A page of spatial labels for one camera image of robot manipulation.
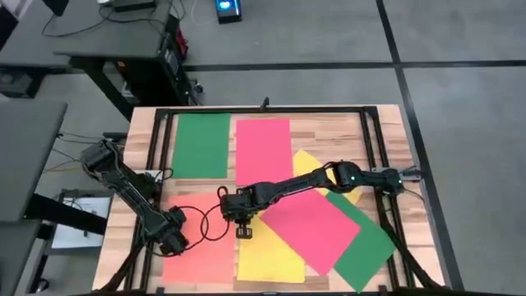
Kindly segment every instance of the black desk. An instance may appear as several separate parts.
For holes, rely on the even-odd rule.
[[[42,36],[52,12],[39,1],[33,1],[15,30],[0,50],[0,67],[66,68],[69,57],[53,54],[53,40]]]
[[[66,104],[0,103],[0,296],[13,295],[42,220],[104,234],[106,219],[35,194]]]
[[[99,14],[100,5],[91,0],[70,0],[66,11],[55,17],[46,29],[47,35],[60,35],[89,27],[102,21],[111,12],[105,7]],[[133,12],[114,12],[114,20],[153,19],[166,24],[170,12],[168,0],[158,0],[157,7]],[[75,57],[104,58],[154,58],[164,31],[157,21],[138,21],[120,24],[105,21],[102,25],[84,33],[53,39],[53,51]]]
[[[24,218],[65,113],[64,103],[0,104],[0,221]]]
[[[15,293],[39,227],[39,221],[0,223],[0,296]]]
[[[108,16],[110,13],[112,20],[145,19],[145,21],[129,23],[104,21],[92,30],[64,38],[53,38],[53,51],[72,58],[71,65],[88,74],[119,112],[126,119],[131,120],[133,108],[136,105],[174,105],[178,102],[176,98],[168,96],[164,100],[164,96],[155,93],[148,94],[148,98],[137,96],[139,103],[131,102],[124,98],[121,90],[115,87],[106,76],[104,65],[106,62],[112,62],[114,65],[126,63],[129,73],[130,68],[133,67],[128,65],[132,62],[155,63],[152,61],[159,61],[159,48],[165,38],[165,26],[168,23],[171,8],[170,1],[157,0],[155,9],[112,13],[111,7],[101,9],[95,0],[70,0],[64,14],[49,23],[46,34],[60,35],[86,28],[101,22],[104,19],[102,16]],[[153,77],[153,72],[155,72],[153,67],[144,65],[139,67],[143,68],[140,75]]]

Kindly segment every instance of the black table leg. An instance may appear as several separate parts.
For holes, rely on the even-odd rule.
[[[108,222],[105,218],[64,205],[36,193],[27,206],[25,218],[47,220],[101,235],[104,235]]]
[[[91,80],[104,92],[113,106],[128,121],[132,120],[133,105],[126,100],[121,92],[113,85],[103,72],[104,60],[102,58],[72,58],[71,65],[84,70]]]

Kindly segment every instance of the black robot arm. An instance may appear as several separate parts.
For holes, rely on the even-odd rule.
[[[335,182],[331,181],[327,171],[332,170]],[[351,192],[358,186],[379,187],[385,192],[399,194],[404,185],[396,169],[382,172],[362,171],[355,163],[349,161],[330,162],[310,173],[290,178],[279,183],[260,182],[238,188],[235,194],[228,194],[225,187],[218,190],[220,208],[223,218],[239,225],[236,229],[238,238],[251,238],[251,229],[247,227],[251,218],[260,210],[275,204],[282,197],[303,192],[312,188],[327,188],[332,192]]]
[[[178,255],[188,245],[181,234],[186,217],[176,206],[168,211],[155,208],[148,199],[160,194],[159,184],[146,173],[135,173],[128,168],[117,147],[102,140],[84,150],[81,155],[84,171],[93,179],[115,191],[141,217],[144,240],[153,239],[164,255]]]

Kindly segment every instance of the blue light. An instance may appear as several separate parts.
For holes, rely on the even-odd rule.
[[[230,2],[228,1],[222,1],[219,3],[219,8],[221,9],[229,9],[230,8]]]

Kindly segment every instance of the gray floor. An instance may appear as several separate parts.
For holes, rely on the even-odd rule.
[[[374,1],[289,0],[275,12],[243,3],[245,20],[208,25],[210,4],[183,0],[191,64],[389,61]],[[275,7],[276,1],[266,1]],[[526,58],[522,0],[385,0],[403,61]],[[526,294],[526,68],[406,70],[409,91],[466,289]],[[393,70],[197,72],[213,104],[402,104]],[[70,107],[63,129],[89,135],[127,124],[84,75],[49,76],[39,100]],[[75,154],[82,145],[58,143]],[[50,157],[50,164],[61,161]],[[94,188],[81,173],[44,176],[38,190]],[[79,268],[88,266],[87,271]],[[88,291],[96,256],[52,258],[49,293]]]

